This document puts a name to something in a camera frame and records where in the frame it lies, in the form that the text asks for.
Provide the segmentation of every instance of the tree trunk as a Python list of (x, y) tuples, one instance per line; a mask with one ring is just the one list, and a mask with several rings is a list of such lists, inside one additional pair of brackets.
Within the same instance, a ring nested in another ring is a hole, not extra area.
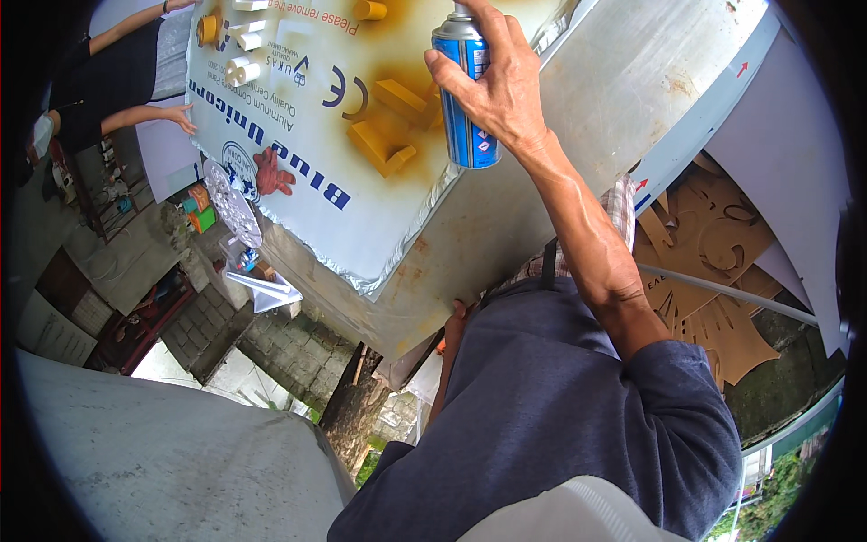
[(350, 471), (367, 455), (370, 431), (390, 392), (373, 378), (382, 356), (371, 349), (364, 357), (358, 383), (353, 385), (363, 346), (359, 343), (355, 349), (319, 420), (319, 427), (328, 437), (335, 454)]

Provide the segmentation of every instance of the ce mark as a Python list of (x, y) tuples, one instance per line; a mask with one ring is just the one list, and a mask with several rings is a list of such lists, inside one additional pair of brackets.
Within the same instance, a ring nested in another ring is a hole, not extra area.
[[(331, 101), (323, 100), (323, 105), (326, 108), (336, 108), (340, 105), (343, 101), (343, 97), (346, 95), (346, 77), (343, 75), (343, 72), (340, 71), (337, 66), (332, 66), (331, 71), (337, 75), (340, 87), (331, 85), (331, 92), (336, 96), (336, 98)], [(362, 106), (355, 113), (343, 113), (341, 116), (347, 121), (359, 121), (368, 108), (368, 88), (364, 86), (364, 83), (358, 77), (354, 77), (352, 82), (362, 91)]]

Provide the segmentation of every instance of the blue long-sleeve shirt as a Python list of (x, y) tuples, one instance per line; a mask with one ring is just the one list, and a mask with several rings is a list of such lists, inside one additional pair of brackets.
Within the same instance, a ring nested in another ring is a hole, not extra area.
[(386, 446), (329, 540), (456, 540), (581, 474), (698, 539), (731, 502), (740, 466), (703, 349), (662, 341), (624, 365), (571, 278), (554, 291), (528, 279), (471, 316), (442, 412), (417, 447)]

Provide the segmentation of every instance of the spray paint can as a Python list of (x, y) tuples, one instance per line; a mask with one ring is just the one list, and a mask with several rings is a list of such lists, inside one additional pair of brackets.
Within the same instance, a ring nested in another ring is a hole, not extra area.
[[(479, 79), (491, 64), (490, 50), (470, 11), (454, 4), (454, 13), (433, 31), (433, 48), (457, 62), (464, 73)], [(442, 116), (446, 125), (448, 156), (462, 167), (483, 169), (499, 162), (500, 149), (496, 139), (474, 125), (445, 90), (441, 91)]]

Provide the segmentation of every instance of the man's right hand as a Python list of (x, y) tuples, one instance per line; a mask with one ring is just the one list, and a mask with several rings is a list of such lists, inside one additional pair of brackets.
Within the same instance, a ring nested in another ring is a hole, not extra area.
[(539, 57), (527, 43), (521, 25), (487, 0), (462, 0), (479, 21), (491, 48), (491, 65), (477, 81), (437, 50), (425, 52), (433, 80), (451, 93), (477, 126), (492, 134), (513, 154), (539, 150), (548, 128), (539, 97)]

